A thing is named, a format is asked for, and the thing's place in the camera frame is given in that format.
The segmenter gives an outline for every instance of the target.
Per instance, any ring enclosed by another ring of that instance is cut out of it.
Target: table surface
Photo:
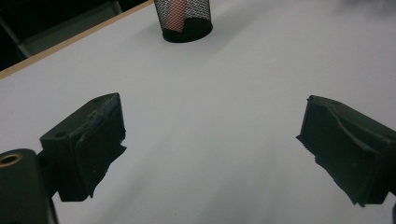
[[[211,0],[213,32],[163,40],[154,5],[0,80],[0,152],[119,92],[128,147],[63,224],[391,223],[395,197],[353,205],[295,138],[306,98],[396,130],[396,6]]]

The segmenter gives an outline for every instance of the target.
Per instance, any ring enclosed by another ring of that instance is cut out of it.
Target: table edge
[[[98,24],[96,26],[93,26],[89,30],[86,30],[86,31],[84,31],[84,32],[82,32],[82,33],[80,33],[78,35],[75,35],[75,36],[65,40],[64,42],[61,42],[61,43],[59,43],[59,44],[57,44],[57,45],[55,45],[55,46],[53,46],[53,47],[51,47],[49,49],[46,49],[46,50],[44,50],[44,51],[42,51],[40,53],[37,53],[36,55],[34,55],[34,56],[32,56],[32,57],[30,57],[28,59],[23,60],[20,63],[16,63],[16,64],[6,68],[5,70],[0,71],[0,80],[5,78],[5,77],[9,77],[9,76],[13,75],[14,73],[22,70],[23,68],[25,68],[25,67],[33,64],[33,63],[36,63],[36,62],[38,62],[38,61],[50,56],[51,54],[57,52],[58,50],[66,48],[67,46],[79,41],[80,39],[82,39],[82,38],[84,38],[84,37],[86,37],[88,35],[91,35],[91,34],[95,33],[96,31],[108,26],[109,24],[111,24],[111,23],[113,23],[115,21],[118,21],[118,20],[120,20],[120,19],[122,19],[122,18],[124,18],[126,16],[129,16],[132,13],[144,8],[144,7],[147,7],[147,6],[151,5],[153,2],[154,2],[154,0],[148,0],[147,2],[144,2],[144,3],[142,3],[142,4],[140,4],[140,5],[136,6],[136,7],[133,7],[131,9],[121,13],[120,15],[117,15],[117,16],[111,18],[110,20],[104,21],[104,22],[102,22],[102,23],[100,23],[100,24]]]

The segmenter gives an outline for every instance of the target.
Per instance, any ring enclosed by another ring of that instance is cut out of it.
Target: mesh pencil holder
[[[213,25],[209,0],[154,0],[163,38],[185,43],[208,35]]]

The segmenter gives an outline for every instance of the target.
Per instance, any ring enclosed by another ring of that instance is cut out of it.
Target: dark background
[[[122,11],[146,0],[119,0]],[[107,2],[107,0],[0,0],[0,15],[19,39],[38,34],[63,21]],[[24,57],[0,27],[0,71]]]

